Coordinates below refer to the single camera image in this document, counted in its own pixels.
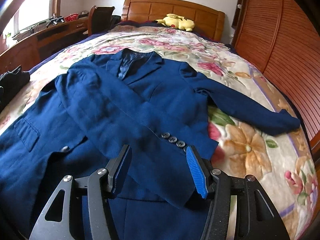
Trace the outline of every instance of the yellow stuffed animal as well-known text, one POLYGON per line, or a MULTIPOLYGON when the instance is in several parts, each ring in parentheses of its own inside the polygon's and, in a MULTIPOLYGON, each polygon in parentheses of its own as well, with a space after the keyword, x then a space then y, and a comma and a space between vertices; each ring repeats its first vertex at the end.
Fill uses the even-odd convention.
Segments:
POLYGON ((185 19, 183 16, 179 16, 173 13, 167 14, 167 17, 164 17, 163 20, 156 20, 158 23, 163 24, 164 26, 171 27, 173 29, 186 30, 191 32, 195 27, 195 23, 189 19, 185 19))

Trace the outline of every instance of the red plastic basket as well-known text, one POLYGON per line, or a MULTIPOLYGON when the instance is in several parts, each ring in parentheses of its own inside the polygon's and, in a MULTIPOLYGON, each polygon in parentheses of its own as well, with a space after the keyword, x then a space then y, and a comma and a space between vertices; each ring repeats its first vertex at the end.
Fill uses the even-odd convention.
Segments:
POLYGON ((69 15, 68 17, 65 17, 65 21, 66 22, 71 22, 74 21, 76 19, 78 19, 79 15, 77 13, 69 15))

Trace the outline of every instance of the wooden wardrobe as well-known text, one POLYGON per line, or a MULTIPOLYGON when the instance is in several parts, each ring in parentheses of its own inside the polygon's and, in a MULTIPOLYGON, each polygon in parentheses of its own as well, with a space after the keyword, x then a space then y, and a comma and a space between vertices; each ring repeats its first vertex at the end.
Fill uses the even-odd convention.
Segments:
POLYGON ((246 0, 235 48, 284 92, 320 149, 320 37, 294 0, 246 0))

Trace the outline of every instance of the flower pattern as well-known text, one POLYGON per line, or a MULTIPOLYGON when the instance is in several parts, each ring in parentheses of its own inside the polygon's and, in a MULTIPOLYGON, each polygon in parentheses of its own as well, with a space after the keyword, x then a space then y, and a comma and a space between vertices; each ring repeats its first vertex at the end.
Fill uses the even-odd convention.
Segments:
MULTIPOLYGON (((139 52, 156 51, 163 58, 185 61, 196 71, 257 102, 292 111, 282 97, 278 101, 279 96, 275 97, 276 89, 272 88, 258 69, 229 52, 222 43, 206 41, 194 33, 164 27, 118 25, 105 35, 64 50, 33 73, 28 90, 15 98, 4 109, 6 112, 1 113, 0 135, 9 123, 34 103, 44 85, 57 75, 66 73, 73 63, 94 53, 114 54, 124 48, 139 52)), ((262 186, 268 189, 271 200, 276 200, 274 203, 279 211, 292 206, 294 197, 294 209, 283 215, 282 219, 291 240, 297 240, 311 220, 318 194, 314 164, 303 132, 294 131, 275 138, 211 106, 208 107, 208 120, 208 136, 219 142, 210 159, 212 165, 234 176, 254 174, 262 186)))

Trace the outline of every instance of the suit jacket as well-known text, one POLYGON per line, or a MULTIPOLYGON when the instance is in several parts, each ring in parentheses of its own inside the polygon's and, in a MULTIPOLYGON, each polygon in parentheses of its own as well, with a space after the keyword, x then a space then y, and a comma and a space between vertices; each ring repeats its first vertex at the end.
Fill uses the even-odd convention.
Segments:
POLYGON ((111 203, 122 239, 172 239, 170 234, 158 238, 170 227, 154 231, 169 213, 164 225, 184 218, 187 228, 194 227, 191 235, 178 231, 175 239, 199 237, 207 209, 185 207, 195 189, 186 156, 161 135, 168 132, 195 145, 210 159, 218 143, 207 133, 209 99, 270 134, 300 125, 285 110, 273 113, 185 62, 129 49, 92 55, 47 84, 0 137, 1 208, 28 236, 63 176, 88 176, 129 144, 132 163, 122 193, 111 203), (135 219, 137 210, 145 219, 135 219))

